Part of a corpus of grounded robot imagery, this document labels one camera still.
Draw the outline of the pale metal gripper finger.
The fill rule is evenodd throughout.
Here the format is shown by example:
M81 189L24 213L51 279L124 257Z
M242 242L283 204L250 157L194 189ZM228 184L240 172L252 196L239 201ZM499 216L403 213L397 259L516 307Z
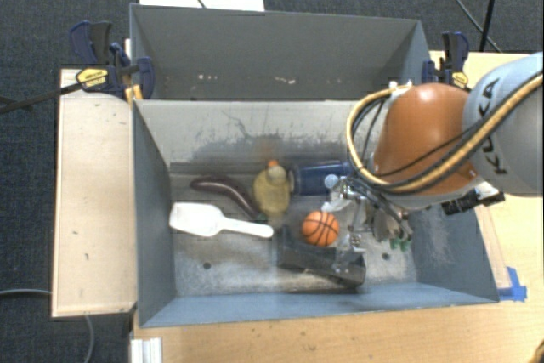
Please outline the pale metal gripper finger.
M361 248L335 250L332 269L342 275L364 275L366 273L366 251Z
M339 242L338 251L341 254L363 253L364 248L362 247L362 235L363 231L361 229L356 229L354 226L349 226L346 235Z

